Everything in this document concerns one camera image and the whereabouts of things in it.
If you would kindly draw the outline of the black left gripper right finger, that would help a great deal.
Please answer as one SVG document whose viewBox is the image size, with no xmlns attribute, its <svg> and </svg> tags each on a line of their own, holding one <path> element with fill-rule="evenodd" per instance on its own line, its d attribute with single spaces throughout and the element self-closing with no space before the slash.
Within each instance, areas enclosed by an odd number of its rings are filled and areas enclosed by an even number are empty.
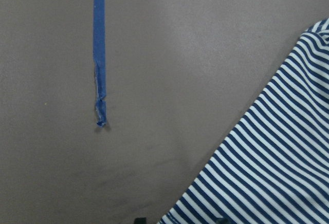
<svg viewBox="0 0 329 224">
<path fill-rule="evenodd" d="M 227 224 L 227 219 L 226 218 L 219 218 L 216 221 L 216 224 Z"/>
</svg>

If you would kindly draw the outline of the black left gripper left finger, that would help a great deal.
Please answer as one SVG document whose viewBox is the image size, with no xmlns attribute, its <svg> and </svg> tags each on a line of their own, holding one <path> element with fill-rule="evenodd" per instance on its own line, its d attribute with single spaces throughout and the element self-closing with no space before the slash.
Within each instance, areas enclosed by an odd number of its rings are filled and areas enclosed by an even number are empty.
<svg viewBox="0 0 329 224">
<path fill-rule="evenodd" d="M 134 224 L 147 224 L 147 218 L 146 217 L 135 218 Z"/>
</svg>

